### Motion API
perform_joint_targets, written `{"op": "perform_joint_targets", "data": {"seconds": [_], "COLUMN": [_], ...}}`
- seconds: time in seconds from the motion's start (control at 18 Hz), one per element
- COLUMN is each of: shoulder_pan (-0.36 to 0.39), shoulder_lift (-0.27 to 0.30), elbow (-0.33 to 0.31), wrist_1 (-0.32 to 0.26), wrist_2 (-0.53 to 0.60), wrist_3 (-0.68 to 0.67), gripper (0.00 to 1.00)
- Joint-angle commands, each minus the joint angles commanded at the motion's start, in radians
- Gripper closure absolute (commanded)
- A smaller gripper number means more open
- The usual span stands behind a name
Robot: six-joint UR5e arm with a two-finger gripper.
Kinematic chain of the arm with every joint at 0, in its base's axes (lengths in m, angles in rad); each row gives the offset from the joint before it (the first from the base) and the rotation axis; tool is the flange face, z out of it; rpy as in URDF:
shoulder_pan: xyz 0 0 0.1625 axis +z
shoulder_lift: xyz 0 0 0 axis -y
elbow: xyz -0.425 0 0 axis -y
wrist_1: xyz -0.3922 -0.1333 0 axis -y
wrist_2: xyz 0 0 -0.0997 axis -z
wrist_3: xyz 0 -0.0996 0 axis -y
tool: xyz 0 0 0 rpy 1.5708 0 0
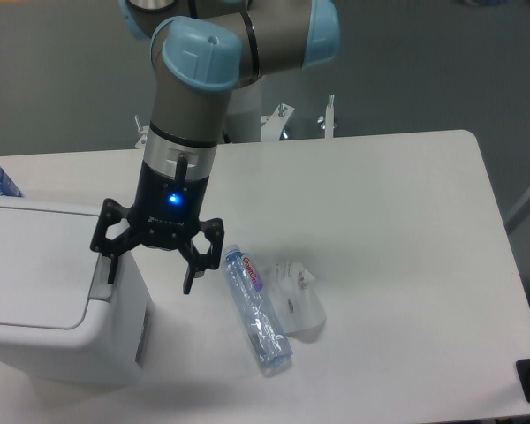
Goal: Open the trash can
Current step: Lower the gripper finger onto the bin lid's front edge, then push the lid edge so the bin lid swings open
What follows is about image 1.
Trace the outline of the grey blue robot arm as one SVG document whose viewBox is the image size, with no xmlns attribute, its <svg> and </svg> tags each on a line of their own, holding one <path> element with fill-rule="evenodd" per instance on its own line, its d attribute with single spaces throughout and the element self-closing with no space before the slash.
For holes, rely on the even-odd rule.
<svg viewBox="0 0 530 424">
<path fill-rule="evenodd" d="M 136 246 L 178 251 L 183 283 L 220 264 L 223 221 L 200 219 L 233 89 L 332 60 L 331 1 L 123 1 L 133 34 L 150 41 L 155 101 L 132 206 L 106 199 L 91 249 L 113 261 Z"/>
</svg>

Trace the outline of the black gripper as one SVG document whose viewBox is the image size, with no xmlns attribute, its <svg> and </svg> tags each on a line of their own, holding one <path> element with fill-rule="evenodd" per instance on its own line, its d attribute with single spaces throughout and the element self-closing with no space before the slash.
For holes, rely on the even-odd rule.
<svg viewBox="0 0 530 424">
<path fill-rule="evenodd" d="M 90 249 L 110 262 L 108 284 L 116 280 L 119 258 L 139 244 L 164 250 L 178 250 L 187 262 L 183 293 L 188 295 L 193 280 L 207 269 L 220 266 L 224 226 L 221 218 L 200 221 L 200 212 L 209 178 L 178 182 L 146 163 L 131 209 L 114 199 L 103 201 Z M 200 253 L 193 242 L 199 233 L 209 243 Z"/>
</svg>

